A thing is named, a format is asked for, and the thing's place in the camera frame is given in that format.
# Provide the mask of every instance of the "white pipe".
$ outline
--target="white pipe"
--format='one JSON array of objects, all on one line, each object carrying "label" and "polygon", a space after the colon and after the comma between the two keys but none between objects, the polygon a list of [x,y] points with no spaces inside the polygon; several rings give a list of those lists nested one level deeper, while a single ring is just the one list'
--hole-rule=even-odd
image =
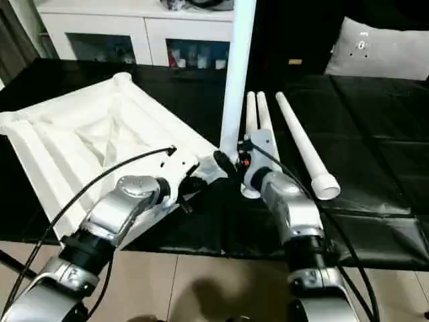
[{"label": "white pipe", "polygon": [[290,133],[292,134],[296,146],[300,151],[301,157],[307,167],[307,171],[311,176],[311,187],[313,188],[314,193],[320,200],[330,200],[335,198],[341,191],[338,182],[326,169],[284,94],[278,92],[275,95],[275,98],[279,103]]},{"label": "white pipe", "polygon": [[254,92],[248,92],[246,106],[246,134],[250,136],[252,132],[257,131],[256,98]]},{"label": "white pipe", "polygon": [[237,159],[237,142],[255,8],[256,0],[235,0],[233,39],[229,48],[220,146],[221,150],[232,160]]},{"label": "white pipe", "polygon": [[261,129],[269,129],[274,137],[273,146],[274,154],[273,157],[277,160],[280,160],[279,150],[277,148],[277,142],[275,141],[275,135],[273,130],[273,123],[271,122],[271,117],[269,116],[267,99],[264,92],[258,92],[257,97],[257,110],[259,111],[259,120],[261,122]]}]

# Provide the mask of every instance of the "pipe cap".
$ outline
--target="pipe cap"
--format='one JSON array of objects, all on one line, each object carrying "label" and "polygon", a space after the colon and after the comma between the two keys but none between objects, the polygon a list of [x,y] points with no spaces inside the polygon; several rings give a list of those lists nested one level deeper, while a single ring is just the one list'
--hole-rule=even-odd
[{"label": "pipe cap", "polygon": [[330,173],[321,174],[314,178],[311,182],[311,187],[316,197],[320,200],[334,199],[341,192],[336,178]]}]

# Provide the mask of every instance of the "black cable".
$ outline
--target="black cable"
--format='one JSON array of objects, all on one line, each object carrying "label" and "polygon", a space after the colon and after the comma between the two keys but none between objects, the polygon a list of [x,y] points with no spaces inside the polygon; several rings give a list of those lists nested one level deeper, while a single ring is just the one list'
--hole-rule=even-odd
[{"label": "black cable", "polygon": [[342,267],[341,265],[338,265],[338,269],[339,269],[341,275],[343,275],[346,283],[349,285],[349,287],[352,290],[353,294],[355,294],[356,299],[361,304],[361,306],[362,306],[363,310],[365,311],[365,313],[367,314],[368,318],[370,319],[370,321],[372,321],[373,320],[373,313],[369,309],[369,306],[368,306],[367,302],[365,301],[365,299],[363,298],[362,294],[357,289],[355,283],[351,280],[350,276],[347,274],[347,272],[345,271],[344,267]]},{"label": "black cable", "polygon": [[377,298],[375,297],[375,292],[373,290],[371,282],[369,281],[368,275],[367,275],[365,269],[362,267],[361,261],[360,261],[359,257],[357,256],[353,245],[351,244],[350,239],[347,237],[346,233],[343,231],[343,229],[341,228],[338,221],[328,211],[323,209],[323,212],[326,215],[326,218],[328,218],[328,220],[332,223],[335,230],[339,233],[341,239],[344,241],[347,248],[349,249],[350,255],[351,255],[353,261],[355,262],[355,265],[356,265],[357,269],[359,270],[359,273],[361,274],[363,282],[365,283],[365,287],[367,288],[368,295],[369,295],[369,300],[371,301],[371,307],[373,309],[372,319],[370,317],[368,317],[368,318],[373,322],[380,322],[380,312],[379,312],[379,307],[378,307],[378,303],[377,303]]},{"label": "black cable", "polygon": [[[16,260],[14,257],[10,256],[8,253],[4,252],[3,250],[0,250],[0,264],[6,266],[7,268],[10,268],[12,271],[16,273],[20,273],[24,265]],[[33,270],[27,270],[25,273],[25,277],[33,280],[37,276],[37,273]]]},{"label": "black cable", "polygon": [[285,172],[288,176],[290,176],[293,180],[295,180],[296,184],[304,191],[304,193],[306,193],[307,197],[313,200],[314,204],[318,207],[319,211],[323,212],[326,215],[326,218],[328,218],[328,220],[332,223],[332,225],[334,226],[334,228],[339,233],[341,239],[344,241],[344,243],[346,244],[347,248],[349,249],[350,255],[351,255],[353,261],[355,262],[355,265],[356,265],[357,269],[359,270],[359,273],[360,273],[360,275],[362,277],[363,282],[365,283],[365,287],[367,288],[367,292],[368,292],[369,299],[371,301],[371,306],[372,306],[372,309],[373,309],[372,313],[369,310],[369,307],[368,307],[367,303],[363,299],[362,294],[359,292],[359,290],[357,289],[356,285],[353,283],[353,281],[350,279],[350,277],[345,272],[344,268],[338,262],[339,270],[340,270],[341,274],[343,272],[345,273],[345,275],[343,275],[343,276],[345,277],[345,280],[346,280],[347,284],[349,284],[350,289],[353,291],[353,293],[355,293],[355,296],[356,296],[357,300],[359,301],[359,303],[363,307],[364,311],[368,315],[369,320],[371,322],[380,322],[379,307],[378,307],[377,299],[375,297],[375,292],[374,292],[374,289],[372,287],[372,284],[369,281],[369,278],[368,278],[368,275],[367,275],[366,271],[364,270],[364,268],[361,265],[361,261],[360,261],[359,257],[357,256],[356,251],[355,251],[355,249],[354,249],[354,247],[353,247],[350,239],[347,237],[346,233],[343,231],[343,229],[340,226],[340,224],[338,223],[338,221],[328,211],[326,211],[326,209],[323,209],[316,202],[316,200],[310,194],[310,191],[308,191],[308,189],[296,178],[296,176],[284,164],[282,164],[279,160],[277,160],[276,158],[274,158],[271,154],[269,154],[268,152],[266,152],[261,147],[256,146],[250,140],[249,140],[249,142],[251,143],[251,146],[253,148],[255,148],[255,150],[257,150],[258,152],[260,152],[265,157],[269,158],[272,162],[276,163],[278,166],[280,166],[280,168],[282,168],[283,172]]},{"label": "black cable", "polygon": [[88,317],[86,318],[87,321],[89,321],[89,319],[92,317],[92,315],[98,309],[98,307],[101,304],[101,301],[104,299],[104,297],[106,295],[107,288],[109,287],[110,277],[112,275],[112,267],[113,267],[113,257],[109,261],[109,266],[107,266],[107,273],[106,273],[106,277],[105,277],[105,282],[103,284],[103,288],[101,289],[101,293],[100,293],[97,301],[95,302],[94,306],[92,307],[91,311],[89,311]]},{"label": "black cable", "polygon": [[29,269],[29,267],[33,263],[34,258],[36,258],[37,254],[38,254],[41,246],[45,242],[45,239],[48,236],[49,232],[54,228],[55,224],[57,224],[57,222],[62,218],[62,216],[65,214],[65,212],[67,212],[67,210],[69,210],[69,208],[71,208],[71,206],[73,206],[73,204],[75,202],[77,202],[77,200],[79,200],[79,198],[81,198],[81,196],[83,196],[83,194],[92,185],[94,185],[95,183],[97,183],[102,178],[104,178],[108,174],[112,173],[116,169],[121,168],[122,166],[125,166],[125,165],[127,165],[129,163],[132,163],[132,162],[136,161],[136,160],[140,160],[140,159],[145,158],[147,156],[151,156],[153,154],[158,154],[158,153],[162,153],[162,152],[167,152],[168,155],[171,155],[175,151],[176,151],[175,147],[163,148],[163,149],[158,149],[158,150],[154,150],[154,151],[142,153],[142,154],[134,156],[134,157],[132,157],[130,159],[122,161],[122,162],[116,164],[115,166],[112,166],[110,169],[104,171],[100,175],[98,175],[96,178],[94,178],[92,181],[90,181],[86,186],[84,186],[82,188],[82,190],[80,190],[73,198],[71,198],[71,200],[64,206],[63,209],[60,210],[60,212],[51,221],[51,223],[49,224],[48,228],[46,228],[46,230],[45,230],[44,234],[42,235],[42,237],[39,239],[39,241],[37,242],[37,244],[34,246],[33,251],[31,252],[29,258],[27,259],[27,262],[25,263],[24,269],[22,270],[22,272],[17,277],[17,280],[15,281],[15,284],[13,285],[13,288],[12,288],[12,290],[11,290],[8,298],[7,298],[7,301],[6,301],[6,304],[5,304],[5,308],[3,310],[3,315],[6,313],[6,311],[8,310],[8,308],[11,306],[11,304],[15,300],[15,296],[16,296],[16,294],[18,292],[19,287],[21,286],[21,283],[22,283],[22,280],[24,279],[25,273],[27,272],[27,270]]}]

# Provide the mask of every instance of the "white pillow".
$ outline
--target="white pillow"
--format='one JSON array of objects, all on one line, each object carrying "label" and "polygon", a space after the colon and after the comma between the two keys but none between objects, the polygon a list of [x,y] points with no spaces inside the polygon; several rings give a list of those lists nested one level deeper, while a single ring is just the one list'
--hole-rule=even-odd
[{"label": "white pillow", "polygon": [[377,29],[346,17],[325,74],[425,80],[429,32]]}]

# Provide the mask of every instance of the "black table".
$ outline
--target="black table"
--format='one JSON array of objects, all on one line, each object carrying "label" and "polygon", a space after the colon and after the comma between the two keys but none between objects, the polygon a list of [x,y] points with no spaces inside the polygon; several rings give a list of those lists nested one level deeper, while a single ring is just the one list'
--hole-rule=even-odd
[{"label": "black table", "polygon": [[[2,111],[15,111],[121,71],[129,72],[137,86],[207,140],[219,144],[226,77],[221,71],[39,59],[0,92],[0,107]],[[273,101],[272,94],[277,90],[285,91],[322,159],[337,176],[343,193],[322,206],[341,223],[364,266],[429,270],[429,112],[422,108],[429,106],[427,85],[408,80],[309,76],[292,82],[265,83],[264,89],[269,92],[282,161],[310,187]],[[35,242],[48,220],[8,139],[1,137],[0,145],[0,239]],[[127,249],[284,258],[272,216],[263,203],[243,198],[229,180],[217,180],[190,205],[194,210],[191,214],[174,211]],[[343,241],[324,215],[322,219],[341,250],[343,264],[353,266]],[[48,242],[58,243],[54,234]]]}]

